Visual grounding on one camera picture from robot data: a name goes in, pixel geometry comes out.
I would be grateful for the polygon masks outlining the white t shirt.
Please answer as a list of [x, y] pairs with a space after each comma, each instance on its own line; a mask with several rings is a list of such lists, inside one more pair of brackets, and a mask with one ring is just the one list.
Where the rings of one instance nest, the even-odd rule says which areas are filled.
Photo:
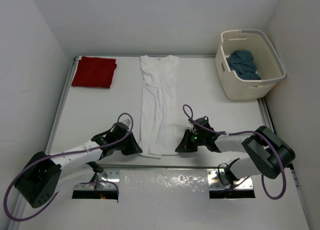
[[176, 155], [179, 127], [176, 84], [180, 58], [140, 57], [143, 78], [140, 115], [142, 156], [160, 159]]

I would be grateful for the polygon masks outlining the red polo t shirt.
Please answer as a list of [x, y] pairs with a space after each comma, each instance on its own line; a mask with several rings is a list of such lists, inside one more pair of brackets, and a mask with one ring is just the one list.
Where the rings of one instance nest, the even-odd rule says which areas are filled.
[[82, 56], [71, 86], [109, 89], [116, 68], [116, 59]]

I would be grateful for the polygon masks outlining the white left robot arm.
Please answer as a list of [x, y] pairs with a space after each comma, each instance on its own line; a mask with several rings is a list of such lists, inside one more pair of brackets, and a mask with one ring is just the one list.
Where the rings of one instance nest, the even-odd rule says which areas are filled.
[[55, 193], [79, 183], [90, 182], [104, 170], [98, 161], [115, 151], [122, 155], [142, 153], [129, 128], [117, 122], [90, 141], [52, 158], [43, 152], [36, 153], [25, 166], [15, 188], [32, 208], [46, 204]]

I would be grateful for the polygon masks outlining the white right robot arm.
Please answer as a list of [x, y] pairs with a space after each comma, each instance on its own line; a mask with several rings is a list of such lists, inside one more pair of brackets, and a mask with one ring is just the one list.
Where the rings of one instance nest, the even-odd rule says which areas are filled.
[[185, 130], [175, 152], [193, 153], [204, 146], [210, 152], [248, 154], [247, 158], [237, 158], [225, 165], [220, 177], [224, 185], [251, 175], [275, 179], [281, 174], [278, 160], [285, 168], [296, 157], [295, 152], [266, 126], [260, 126], [254, 133], [226, 135], [215, 132], [207, 116], [197, 119], [192, 125], [193, 128]]

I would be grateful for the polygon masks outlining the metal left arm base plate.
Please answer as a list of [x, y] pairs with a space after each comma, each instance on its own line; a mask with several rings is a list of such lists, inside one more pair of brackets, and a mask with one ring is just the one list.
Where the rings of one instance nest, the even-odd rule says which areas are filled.
[[107, 169], [104, 173], [93, 176], [89, 183], [77, 184], [74, 191], [117, 191], [120, 182], [120, 171]]

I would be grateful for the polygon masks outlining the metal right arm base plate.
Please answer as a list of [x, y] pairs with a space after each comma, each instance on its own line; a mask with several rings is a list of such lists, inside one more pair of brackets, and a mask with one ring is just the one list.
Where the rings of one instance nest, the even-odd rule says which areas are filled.
[[[222, 191], [231, 187], [230, 184], [225, 185], [221, 182], [217, 168], [211, 168], [207, 170], [207, 181], [209, 190], [211, 191]], [[235, 181], [233, 184], [233, 190], [249, 191], [254, 189], [253, 181], [250, 176], [241, 178], [240, 180]]]

